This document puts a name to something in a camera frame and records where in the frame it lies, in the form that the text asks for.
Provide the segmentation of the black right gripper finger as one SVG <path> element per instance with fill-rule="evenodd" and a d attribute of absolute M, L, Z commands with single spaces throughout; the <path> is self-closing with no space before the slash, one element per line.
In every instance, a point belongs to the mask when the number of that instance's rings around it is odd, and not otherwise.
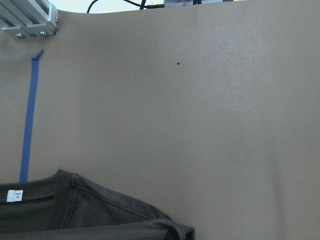
<path fill-rule="evenodd" d="M 195 239 L 195 229 L 193 227 L 174 224 L 164 225 L 166 233 L 164 235 L 164 240 L 194 240 Z"/>

